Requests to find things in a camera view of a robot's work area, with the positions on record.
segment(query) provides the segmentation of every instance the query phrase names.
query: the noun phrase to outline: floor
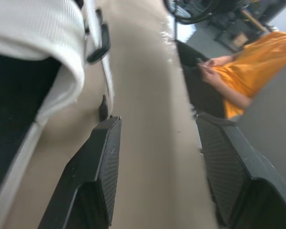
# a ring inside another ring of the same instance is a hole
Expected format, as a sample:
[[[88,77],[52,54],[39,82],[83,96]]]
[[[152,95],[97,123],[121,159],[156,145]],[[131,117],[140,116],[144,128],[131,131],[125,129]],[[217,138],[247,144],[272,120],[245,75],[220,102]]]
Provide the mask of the floor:
[[[199,136],[162,1],[98,4],[112,40],[113,115],[123,122],[111,228],[217,229]],[[210,57],[228,54],[211,38],[208,42],[209,35],[199,26],[190,45]],[[99,63],[89,67],[77,103],[47,124],[5,229],[38,227],[64,166],[98,122],[101,72]]]

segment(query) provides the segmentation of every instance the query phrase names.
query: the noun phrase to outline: person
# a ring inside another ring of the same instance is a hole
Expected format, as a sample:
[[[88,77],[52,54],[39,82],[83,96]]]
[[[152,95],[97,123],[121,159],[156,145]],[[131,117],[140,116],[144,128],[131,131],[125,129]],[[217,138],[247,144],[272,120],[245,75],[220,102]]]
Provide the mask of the person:
[[[196,113],[219,118],[243,114],[261,88],[286,65],[286,33],[280,31],[246,45],[233,56],[208,59],[184,43],[177,42],[177,48]]]

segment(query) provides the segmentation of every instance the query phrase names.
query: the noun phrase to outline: bicycle wheel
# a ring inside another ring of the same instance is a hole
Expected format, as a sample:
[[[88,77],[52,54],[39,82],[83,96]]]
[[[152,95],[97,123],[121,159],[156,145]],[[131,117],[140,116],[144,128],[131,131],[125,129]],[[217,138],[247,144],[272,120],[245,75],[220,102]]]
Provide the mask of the bicycle wheel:
[[[218,2],[219,0],[210,0],[205,6],[198,0],[163,0],[169,13],[176,17],[179,23],[186,25],[198,23],[211,17]]]

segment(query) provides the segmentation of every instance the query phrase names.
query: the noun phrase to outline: black pants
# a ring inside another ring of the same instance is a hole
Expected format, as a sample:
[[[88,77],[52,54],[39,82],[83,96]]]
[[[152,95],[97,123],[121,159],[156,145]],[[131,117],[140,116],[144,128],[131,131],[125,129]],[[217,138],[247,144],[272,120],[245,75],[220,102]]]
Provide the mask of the black pants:
[[[211,85],[202,81],[202,75],[197,68],[197,58],[204,62],[208,60],[202,53],[190,46],[177,41],[177,48],[182,65],[187,91],[196,113],[206,112],[218,118],[225,118],[223,97]]]

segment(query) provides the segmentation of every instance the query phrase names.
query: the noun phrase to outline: textured plastic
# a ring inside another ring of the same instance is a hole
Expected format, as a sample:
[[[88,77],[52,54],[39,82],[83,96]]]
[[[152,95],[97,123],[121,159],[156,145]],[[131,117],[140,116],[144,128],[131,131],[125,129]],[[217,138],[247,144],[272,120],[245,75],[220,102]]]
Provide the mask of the textured plastic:
[[[67,164],[39,229],[107,229],[119,167],[121,120],[100,123]]]
[[[249,176],[221,128],[200,117],[196,122],[212,192],[224,222],[231,225],[237,201],[250,181]]]

